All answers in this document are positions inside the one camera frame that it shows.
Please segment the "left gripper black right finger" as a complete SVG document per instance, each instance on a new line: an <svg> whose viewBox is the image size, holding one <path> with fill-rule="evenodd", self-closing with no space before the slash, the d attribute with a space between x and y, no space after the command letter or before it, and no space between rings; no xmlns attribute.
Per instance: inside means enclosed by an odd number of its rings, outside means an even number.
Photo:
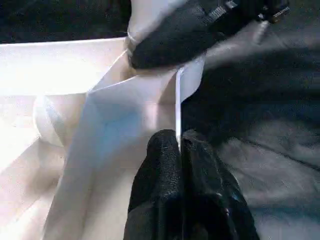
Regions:
<svg viewBox="0 0 320 240"><path fill-rule="evenodd" d="M236 178L204 136L181 139L185 174L186 237L190 240L258 240L255 221Z"/></svg>

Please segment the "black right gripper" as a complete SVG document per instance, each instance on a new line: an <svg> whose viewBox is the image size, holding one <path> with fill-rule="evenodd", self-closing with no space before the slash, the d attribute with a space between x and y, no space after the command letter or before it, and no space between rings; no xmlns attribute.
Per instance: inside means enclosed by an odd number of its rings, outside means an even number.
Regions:
<svg viewBox="0 0 320 240"><path fill-rule="evenodd" d="M288 0L188 0L131 48L131 66L149 70L183 64L225 34L235 34L251 21L273 24L289 10Z"/></svg>

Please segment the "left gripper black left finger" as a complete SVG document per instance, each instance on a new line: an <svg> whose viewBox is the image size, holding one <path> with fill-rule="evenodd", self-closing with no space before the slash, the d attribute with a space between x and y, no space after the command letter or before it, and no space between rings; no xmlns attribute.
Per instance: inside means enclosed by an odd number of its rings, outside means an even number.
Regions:
<svg viewBox="0 0 320 240"><path fill-rule="evenodd" d="M171 129L148 141L146 157L131 188L125 240L181 240L183 238L182 161Z"/></svg>

